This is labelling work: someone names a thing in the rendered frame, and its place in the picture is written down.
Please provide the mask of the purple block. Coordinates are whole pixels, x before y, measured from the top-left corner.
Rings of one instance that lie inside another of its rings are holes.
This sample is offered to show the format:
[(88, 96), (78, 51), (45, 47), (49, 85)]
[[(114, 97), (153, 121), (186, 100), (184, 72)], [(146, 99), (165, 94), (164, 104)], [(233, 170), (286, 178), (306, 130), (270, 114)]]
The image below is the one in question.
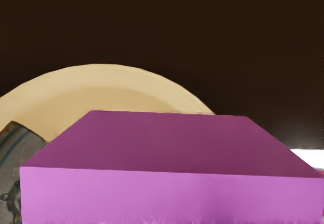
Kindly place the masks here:
[(321, 224), (324, 177), (244, 116), (90, 111), (20, 166), (23, 224)]

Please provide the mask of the beige plate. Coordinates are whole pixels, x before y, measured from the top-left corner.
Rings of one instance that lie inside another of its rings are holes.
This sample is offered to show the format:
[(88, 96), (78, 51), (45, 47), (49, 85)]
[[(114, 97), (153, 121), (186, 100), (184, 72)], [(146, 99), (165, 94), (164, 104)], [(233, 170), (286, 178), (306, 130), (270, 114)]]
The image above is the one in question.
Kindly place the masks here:
[(0, 130), (15, 121), (49, 142), (91, 110), (212, 113), (194, 94), (161, 75), (90, 64), (43, 74), (0, 97)]

